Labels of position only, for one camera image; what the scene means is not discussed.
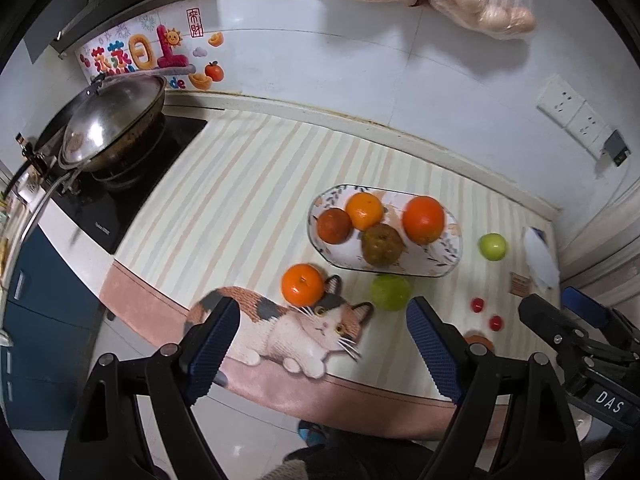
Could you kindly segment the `grey plug adapter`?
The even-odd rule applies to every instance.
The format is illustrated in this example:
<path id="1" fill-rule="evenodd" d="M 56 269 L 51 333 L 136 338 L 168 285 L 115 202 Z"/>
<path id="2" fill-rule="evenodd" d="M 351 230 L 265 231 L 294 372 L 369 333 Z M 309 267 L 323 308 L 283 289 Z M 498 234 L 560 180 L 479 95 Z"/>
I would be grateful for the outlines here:
<path id="1" fill-rule="evenodd" d="M 605 140 L 603 151 L 616 167 L 622 166 L 630 155 L 630 149 L 617 129 Z"/>

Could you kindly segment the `blue cabinet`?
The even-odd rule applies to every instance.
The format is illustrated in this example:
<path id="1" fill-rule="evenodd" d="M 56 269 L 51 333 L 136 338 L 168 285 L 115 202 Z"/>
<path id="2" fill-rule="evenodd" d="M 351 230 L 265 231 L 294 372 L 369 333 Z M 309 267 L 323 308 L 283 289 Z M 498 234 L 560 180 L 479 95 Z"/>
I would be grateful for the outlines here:
<path id="1" fill-rule="evenodd" d="M 18 255 L 4 310 L 12 346 L 1 350 L 11 429 L 66 430 L 84 390 L 104 305 L 40 229 Z"/>

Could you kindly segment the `orange on cat mat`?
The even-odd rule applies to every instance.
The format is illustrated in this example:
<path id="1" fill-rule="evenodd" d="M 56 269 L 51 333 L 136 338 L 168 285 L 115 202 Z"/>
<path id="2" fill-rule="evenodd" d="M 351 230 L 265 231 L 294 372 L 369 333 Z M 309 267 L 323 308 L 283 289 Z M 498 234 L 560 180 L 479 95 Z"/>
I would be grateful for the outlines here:
<path id="1" fill-rule="evenodd" d="M 294 264 L 284 272 L 280 283 L 284 300 L 294 307 L 312 306 L 324 294 L 320 272 L 307 263 Z"/>

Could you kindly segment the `green apple far right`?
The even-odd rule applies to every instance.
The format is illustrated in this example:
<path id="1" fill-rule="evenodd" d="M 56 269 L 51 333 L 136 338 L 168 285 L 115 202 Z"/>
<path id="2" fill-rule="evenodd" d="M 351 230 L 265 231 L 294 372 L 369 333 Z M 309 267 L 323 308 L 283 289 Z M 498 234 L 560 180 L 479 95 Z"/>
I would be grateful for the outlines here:
<path id="1" fill-rule="evenodd" d="M 487 233 L 478 240 L 480 254 L 488 261 L 502 260 L 508 248 L 508 242 L 499 233 Z"/>

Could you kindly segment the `red yellow apple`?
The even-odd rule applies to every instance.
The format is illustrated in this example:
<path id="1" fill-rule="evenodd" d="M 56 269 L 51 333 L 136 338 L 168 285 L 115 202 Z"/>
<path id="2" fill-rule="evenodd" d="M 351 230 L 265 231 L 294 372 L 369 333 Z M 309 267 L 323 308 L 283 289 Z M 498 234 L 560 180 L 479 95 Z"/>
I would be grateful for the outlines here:
<path id="1" fill-rule="evenodd" d="M 370 226 L 362 233 L 362 256 L 371 266 L 382 268 L 382 266 L 395 264 L 405 248 L 405 243 L 398 231 L 386 223 Z"/>

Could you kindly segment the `green apple near plate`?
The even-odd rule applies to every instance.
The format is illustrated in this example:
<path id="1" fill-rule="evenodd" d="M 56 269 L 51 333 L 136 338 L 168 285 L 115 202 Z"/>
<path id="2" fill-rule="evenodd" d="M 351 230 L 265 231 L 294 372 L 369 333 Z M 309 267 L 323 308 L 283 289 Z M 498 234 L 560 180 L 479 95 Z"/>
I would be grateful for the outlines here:
<path id="1" fill-rule="evenodd" d="M 402 310 L 411 298 L 411 284 L 400 275 L 378 275 L 370 285 L 370 300 L 381 310 Z"/>

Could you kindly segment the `colourful wall sticker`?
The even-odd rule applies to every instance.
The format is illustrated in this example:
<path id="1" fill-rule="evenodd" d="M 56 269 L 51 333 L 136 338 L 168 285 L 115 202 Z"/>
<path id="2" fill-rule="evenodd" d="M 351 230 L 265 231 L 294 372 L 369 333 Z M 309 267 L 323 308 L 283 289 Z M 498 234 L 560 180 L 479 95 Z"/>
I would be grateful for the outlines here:
<path id="1" fill-rule="evenodd" d="M 224 33 L 206 27 L 198 6 L 165 6 L 122 22 L 76 49 L 85 76 L 170 70 L 172 90 L 212 90 L 224 81 Z"/>

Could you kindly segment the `brown label patch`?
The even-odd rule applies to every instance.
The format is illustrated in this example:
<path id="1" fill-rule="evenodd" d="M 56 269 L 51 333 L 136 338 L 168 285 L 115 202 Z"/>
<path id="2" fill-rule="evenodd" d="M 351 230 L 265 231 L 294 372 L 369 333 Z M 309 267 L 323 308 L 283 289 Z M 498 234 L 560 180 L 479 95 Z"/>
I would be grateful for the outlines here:
<path id="1" fill-rule="evenodd" d="M 511 272 L 509 292 L 513 296 L 527 297 L 532 292 L 532 280 L 527 276 Z"/>

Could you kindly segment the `small orange on plate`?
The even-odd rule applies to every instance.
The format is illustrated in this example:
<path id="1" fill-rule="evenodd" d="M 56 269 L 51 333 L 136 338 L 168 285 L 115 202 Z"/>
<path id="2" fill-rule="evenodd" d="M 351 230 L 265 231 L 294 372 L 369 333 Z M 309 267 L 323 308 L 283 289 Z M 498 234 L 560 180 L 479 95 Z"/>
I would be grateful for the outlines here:
<path id="1" fill-rule="evenodd" d="M 358 231 L 365 231 L 380 223 L 385 214 L 382 202 L 375 195 L 367 192 L 350 196 L 345 211 L 349 215 L 352 226 Z"/>

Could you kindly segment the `large red-orange orange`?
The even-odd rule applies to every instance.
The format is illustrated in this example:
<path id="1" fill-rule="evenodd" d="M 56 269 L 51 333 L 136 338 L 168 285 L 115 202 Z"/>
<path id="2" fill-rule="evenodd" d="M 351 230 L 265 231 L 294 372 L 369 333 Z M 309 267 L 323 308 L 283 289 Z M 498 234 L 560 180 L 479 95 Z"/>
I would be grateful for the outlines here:
<path id="1" fill-rule="evenodd" d="M 408 239 L 420 246 L 431 244 L 442 235 L 445 220 L 444 208 L 431 196 L 414 196 L 401 216 Z"/>

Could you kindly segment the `red cherry tomato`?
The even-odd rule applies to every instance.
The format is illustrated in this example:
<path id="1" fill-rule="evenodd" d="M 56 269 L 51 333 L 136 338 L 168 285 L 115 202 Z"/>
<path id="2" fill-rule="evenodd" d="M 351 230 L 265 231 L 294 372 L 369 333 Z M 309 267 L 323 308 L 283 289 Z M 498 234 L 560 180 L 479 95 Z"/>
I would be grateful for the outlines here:
<path id="1" fill-rule="evenodd" d="M 499 330 L 502 330 L 502 328 L 503 328 L 503 319 L 502 319 L 502 317 L 499 316 L 499 315 L 494 315 L 489 320 L 489 327 L 494 332 L 498 332 Z"/>
<path id="2" fill-rule="evenodd" d="M 484 310 L 485 301 L 482 298 L 473 298 L 471 301 L 471 309 L 475 313 L 480 313 Z"/>

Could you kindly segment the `dark brownish orange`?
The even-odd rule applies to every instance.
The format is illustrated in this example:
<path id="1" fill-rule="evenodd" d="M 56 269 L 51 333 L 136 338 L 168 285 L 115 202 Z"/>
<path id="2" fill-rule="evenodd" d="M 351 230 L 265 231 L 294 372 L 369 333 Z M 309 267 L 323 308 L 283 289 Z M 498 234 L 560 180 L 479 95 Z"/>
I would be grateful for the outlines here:
<path id="1" fill-rule="evenodd" d="M 330 208 L 318 217 L 316 231 L 326 244 L 342 244 L 352 232 L 352 220 L 343 209 Z"/>

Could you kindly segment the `red cherry tomato right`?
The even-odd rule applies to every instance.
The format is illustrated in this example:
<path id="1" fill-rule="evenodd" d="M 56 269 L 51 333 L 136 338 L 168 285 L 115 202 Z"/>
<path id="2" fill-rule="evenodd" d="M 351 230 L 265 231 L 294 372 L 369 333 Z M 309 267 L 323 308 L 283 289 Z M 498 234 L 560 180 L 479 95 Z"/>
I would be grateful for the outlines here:
<path id="1" fill-rule="evenodd" d="M 498 332 L 499 330 L 502 330 L 502 328 L 503 328 L 503 319 L 502 319 L 502 317 L 499 316 L 499 315 L 494 315 L 489 320 L 489 327 L 494 332 Z"/>

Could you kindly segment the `striped cat table mat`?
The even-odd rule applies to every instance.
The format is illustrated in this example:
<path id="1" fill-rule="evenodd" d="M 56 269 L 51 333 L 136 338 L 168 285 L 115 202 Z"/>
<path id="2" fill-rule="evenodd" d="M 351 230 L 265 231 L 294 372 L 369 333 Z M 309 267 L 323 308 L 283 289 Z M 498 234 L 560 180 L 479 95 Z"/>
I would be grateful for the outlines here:
<path id="1" fill-rule="evenodd" d="M 525 359 L 544 343 L 518 319 L 520 297 L 510 273 L 527 276 L 525 228 L 551 235 L 551 224 L 454 172 L 400 151 L 328 128 L 227 110 L 209 117 L 151 197 L 117 249 L 101 299 L 151 344 L 179 340 L 195 305 L 222 286 L 281 300 L 290 266 L 334 267 L 312 247 L 307 214 L 314 199 L 341 183 L 431 195 L 458 220 L 462 257 L 442 278 L 419 278 L 413 292 L 464 334 L 485 335 L 502 356 Z M 478 249 L 487 233 L 508 242 L 488 261 Z M 473 298 L 484 310 L 471 309 Z M 503 328 L 489 320 L 499 315 Z M 440 434 L 454 411 L 437 391 L 400 312 L 375 311 L 363 327 L 358 360 L 326 360 L 320 378 L 292 375 L 273 362 L 222 369 L 229 389 L 266 408 L 386 437 Z"/>

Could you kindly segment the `floral oval plate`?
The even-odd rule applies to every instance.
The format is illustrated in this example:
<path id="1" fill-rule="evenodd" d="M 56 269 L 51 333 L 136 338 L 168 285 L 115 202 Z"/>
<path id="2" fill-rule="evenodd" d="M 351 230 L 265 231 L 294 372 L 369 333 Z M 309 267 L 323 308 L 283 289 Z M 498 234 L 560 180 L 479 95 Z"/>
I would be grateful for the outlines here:
<path id="1" fill-rule="evenodd" d="M 331 208 L 343 209 L 348 200 L 358 192 L 375 195 L 384 207 L 383 222 L 394 228 L 404 241 L 406 249 L 399 260 L 389 266 L 376 268 L 364 260 L 358 230 L 352 230 L 341 244 L 328 244 L 317 233 L 317 223 L 322 214 Z M 318 195 L 309 206 L 307 214 L 308 240 L 320 256 L 338 268 L 414 276 L 415 278 L 441 278 L 454 270 L 462 257 L 462 235 L 458 220 L 446 208 L 445 229 L 433 243 L 419 246 L 408 239 L 401 226 L 401 213 L 416 194 L 367 188 L 356 184 L 341 183 Z"/>

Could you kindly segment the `white wall socket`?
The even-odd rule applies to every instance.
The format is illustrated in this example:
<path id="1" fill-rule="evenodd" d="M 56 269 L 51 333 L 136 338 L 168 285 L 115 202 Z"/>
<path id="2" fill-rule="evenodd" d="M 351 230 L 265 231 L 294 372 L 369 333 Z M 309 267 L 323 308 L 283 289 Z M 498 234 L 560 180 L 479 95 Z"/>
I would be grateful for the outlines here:
<path id="1" fill-rule="evenodd" d="M 600 158 L 604 142 L 613 129 L 561 76 L 552 75 L 548 79 L 538 96 L 536 107 L 567 132 L 594 159 Z"/>

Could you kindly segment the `steel wok with lid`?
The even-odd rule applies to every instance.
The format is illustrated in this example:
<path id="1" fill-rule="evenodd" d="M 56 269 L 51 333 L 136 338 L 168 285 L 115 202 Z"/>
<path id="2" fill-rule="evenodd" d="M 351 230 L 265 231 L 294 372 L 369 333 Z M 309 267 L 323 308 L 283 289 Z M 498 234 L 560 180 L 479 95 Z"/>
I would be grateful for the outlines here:
<path id="1" fill-rule="evenodd" d="M 65 185 L 71 185 L 83 171 L 110 166 L 156 121 L 164 106 L 166 78 L 194 73 L 195 66 L 188 64 L 97 76 L 54 115 L 34 144 L 24 144 L 25 162 L 2 195 L 8 196 L 30 167 L 44 177 L 55 146 Z"/>

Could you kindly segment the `black induction stove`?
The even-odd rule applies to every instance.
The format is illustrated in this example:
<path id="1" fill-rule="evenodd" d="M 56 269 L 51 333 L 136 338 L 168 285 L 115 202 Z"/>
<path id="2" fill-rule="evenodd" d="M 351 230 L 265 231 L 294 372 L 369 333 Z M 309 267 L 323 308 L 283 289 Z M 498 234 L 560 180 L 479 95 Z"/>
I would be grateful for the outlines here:
<path id="1" fill-rule="evenodd" d="M 80 174 L 52 200 L 113 255 L 154 188 L 205 126 L 203 119 L 160 114 L 122 160 Z"/>

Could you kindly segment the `red cherry tomato left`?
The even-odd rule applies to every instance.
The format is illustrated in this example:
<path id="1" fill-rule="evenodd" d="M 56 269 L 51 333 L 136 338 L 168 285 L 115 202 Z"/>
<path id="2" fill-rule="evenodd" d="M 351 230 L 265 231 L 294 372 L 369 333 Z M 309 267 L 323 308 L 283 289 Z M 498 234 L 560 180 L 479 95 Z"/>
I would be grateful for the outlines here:
<path id="1" fill-rule="evenodd" d="M 485 301 L 482 298 L 473 298 L 471 301 L 471 309 L 475 313 L 480 313 L 484 310 Z"/>

